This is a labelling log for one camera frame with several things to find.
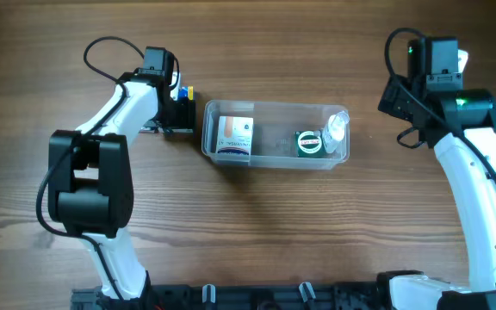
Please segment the white Panadol box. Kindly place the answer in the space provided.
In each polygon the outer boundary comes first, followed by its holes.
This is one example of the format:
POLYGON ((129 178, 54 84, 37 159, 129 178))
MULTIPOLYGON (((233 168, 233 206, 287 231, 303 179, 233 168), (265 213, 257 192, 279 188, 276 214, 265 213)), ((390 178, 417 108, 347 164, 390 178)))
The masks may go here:
POLYGON ((155 121, 147 121, 139 130, 141 133, 158 133, 159 124, 155 121))

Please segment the blue VapoDrops box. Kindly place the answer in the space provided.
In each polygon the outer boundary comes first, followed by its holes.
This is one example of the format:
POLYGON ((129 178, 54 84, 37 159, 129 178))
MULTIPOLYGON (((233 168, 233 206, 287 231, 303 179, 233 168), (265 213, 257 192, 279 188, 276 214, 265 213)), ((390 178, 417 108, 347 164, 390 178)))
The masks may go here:
POLYGON ((193 86, 182 86, 177 94, 178 99, 187 98, 189 101, 195 100, 195 91, 193 86))

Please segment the clear plastic bottle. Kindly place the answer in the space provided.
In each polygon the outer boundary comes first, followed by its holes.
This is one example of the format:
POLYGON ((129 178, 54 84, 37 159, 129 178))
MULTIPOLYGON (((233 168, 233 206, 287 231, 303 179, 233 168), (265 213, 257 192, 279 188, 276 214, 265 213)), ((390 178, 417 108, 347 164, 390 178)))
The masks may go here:
POLYGON ((349 121, 350 118, 346 111, 331 115, 326 121, 322 130, 322 140, 327 153, 334 153, 344 143, 349 121))

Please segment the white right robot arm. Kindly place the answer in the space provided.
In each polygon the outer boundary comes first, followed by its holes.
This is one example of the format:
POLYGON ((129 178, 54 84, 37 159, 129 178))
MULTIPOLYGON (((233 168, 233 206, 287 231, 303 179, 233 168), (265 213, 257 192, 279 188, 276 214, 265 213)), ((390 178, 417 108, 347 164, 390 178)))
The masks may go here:
POLYGON ((496 100, 485 89, 466 90, 468 60, 454 37, 414 30, 407 44, 406 76, 389 73, 379 111, 407 121, 403 139, 418 133, 414 148, 428 145, 449 181, 468 254, 468 286, 433 279, 419 271, 377 277, 386 309, 496 309, 496 100))

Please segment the green Zam-Buk ointment box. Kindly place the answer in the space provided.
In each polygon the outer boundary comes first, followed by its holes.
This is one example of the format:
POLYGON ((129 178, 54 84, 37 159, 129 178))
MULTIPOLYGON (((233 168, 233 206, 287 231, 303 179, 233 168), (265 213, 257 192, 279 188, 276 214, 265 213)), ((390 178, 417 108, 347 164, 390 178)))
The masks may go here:
POLYGON ((321 131, 296 131, 294 133, 295 151, 298 158, 323 158, 324 142, 321 131))

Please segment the white Hansaplast box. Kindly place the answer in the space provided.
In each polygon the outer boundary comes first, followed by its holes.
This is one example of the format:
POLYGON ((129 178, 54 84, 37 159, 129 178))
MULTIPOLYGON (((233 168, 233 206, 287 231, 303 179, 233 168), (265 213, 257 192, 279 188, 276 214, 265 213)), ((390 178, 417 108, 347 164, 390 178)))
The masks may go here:
POLYGON ((216 141, 216 152, 250 156, 253 138, 253 119, 250 117, 221 116, 216 141))

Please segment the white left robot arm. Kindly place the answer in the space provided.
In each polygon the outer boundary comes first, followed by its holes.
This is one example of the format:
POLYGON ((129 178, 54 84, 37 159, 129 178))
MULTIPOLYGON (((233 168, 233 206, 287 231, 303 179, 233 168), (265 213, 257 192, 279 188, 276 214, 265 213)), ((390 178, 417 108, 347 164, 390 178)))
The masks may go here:
POLYGON ((195 130, 195 101, 180 94, 177 57, 153 46, 141 56, 142 66, 114 80, 115 93, 91 119, 50 137, 38 194, 63 225, 59 235, 88 247, 102 298, 112 305, 141 303, 150 286, 127 230, 134 201, 129 148, 143 127, 167 135, 195 130))

